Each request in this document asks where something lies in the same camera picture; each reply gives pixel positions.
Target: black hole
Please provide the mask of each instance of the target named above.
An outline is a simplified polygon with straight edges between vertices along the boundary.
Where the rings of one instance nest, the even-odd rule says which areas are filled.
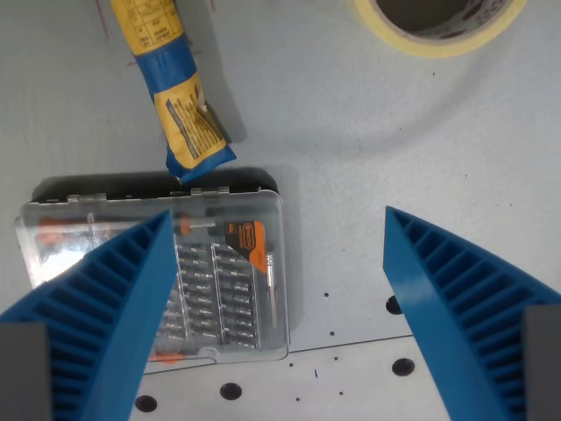
[[[394,374],[400,377],[410,375],[413,370],[415,370],[415,363],[409,358],[400,358],[392,366]]]
[[[144,395],[137,397],[137,400],[134,401],[134,406],[140,412],[152,412],[158,408],[158,402],[153,397]]]
[[[402,314],[401,307],[397,302],[397,298],[395,296],[390,296],[386,301],[386,310],[392,314]]]
[[[242,396],[242,388],[236,383],[226,383],[220,388],[220,396],[228,401],[235,401]]]

